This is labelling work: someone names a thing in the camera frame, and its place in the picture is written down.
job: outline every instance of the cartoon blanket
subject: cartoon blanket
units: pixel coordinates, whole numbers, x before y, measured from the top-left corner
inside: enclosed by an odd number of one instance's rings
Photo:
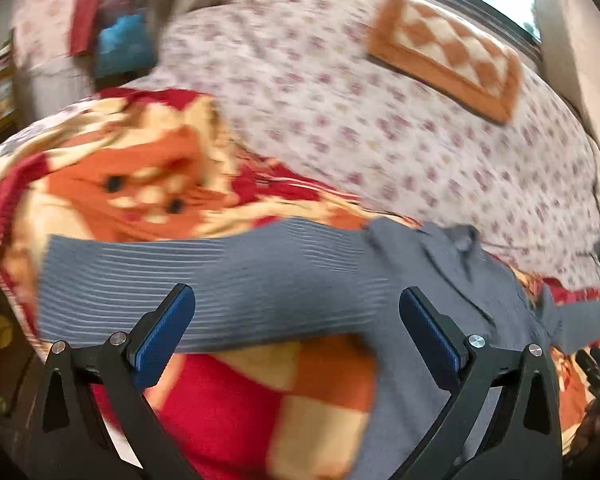
[[[111,89],[0,152],[0,285],[44,355],[37,276],[52,234],[107,242],[221,237],[291,216],[359,229],[380,214],[241,148],[209,95]],[[557,303],[600,297],[514,272],[532,298],[543,283]],[[586,389],[570,358],[555,351],[554,361],[567,442]],[[207,479],[341,478],[365,431],[375,366],[355,336],[175,354],[145,396]],[[103,391],[94,392],[107,413]]]

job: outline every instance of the gray sweater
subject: gray sweater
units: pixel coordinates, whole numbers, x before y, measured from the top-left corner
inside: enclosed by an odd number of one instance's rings
[[[535,311],[512,272],[473,228],[410,229],[387,218],[360,231],[289,219],[228,238],[107,244],[53,237],[40,278],[41,338],[74,346],[128,331],[177,283],[196,294],[178,350],[208,352],[322,333],[359,333],[379,364],[377,397],[355,480],[386,480],[437,417],[435,385],[398,315],[418,286],[441,314],[492,346],[538,343],[572,352],[600,337],[600,303]],[[467,441],[471,456],[497,400],[488,397]]]

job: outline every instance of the pillow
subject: pillow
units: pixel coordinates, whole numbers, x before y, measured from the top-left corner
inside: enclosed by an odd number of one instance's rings
[[[515,51],[423,0],[383,0],[368,52],[485,118],[510,120],[522,68]]]

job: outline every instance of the window sill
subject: window sill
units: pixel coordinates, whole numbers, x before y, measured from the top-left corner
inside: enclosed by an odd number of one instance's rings
[[[542,61],[540,43],[524,28],[513,20],[486,4],[482,0],[434,0],[440,4],[457,9],[458,12],[496,36],[511,44],[522,54],[532,60],[536,66]]]

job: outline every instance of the blue gripper pad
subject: blue gripper pad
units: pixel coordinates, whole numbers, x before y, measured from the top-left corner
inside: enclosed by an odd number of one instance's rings
[[[156,310],[138,322],[128,346],[129,362],[136,371],[136,387],[150,388],[158,383],[195,311],[193,290],[189,285],[178,283]]]
[[[438,387],[448,392],[456,391],[461,386],[460,370],[467,360],[460,329],[451,318],[439,314],[417,287],[403,290],[399,308],[400,319]]]

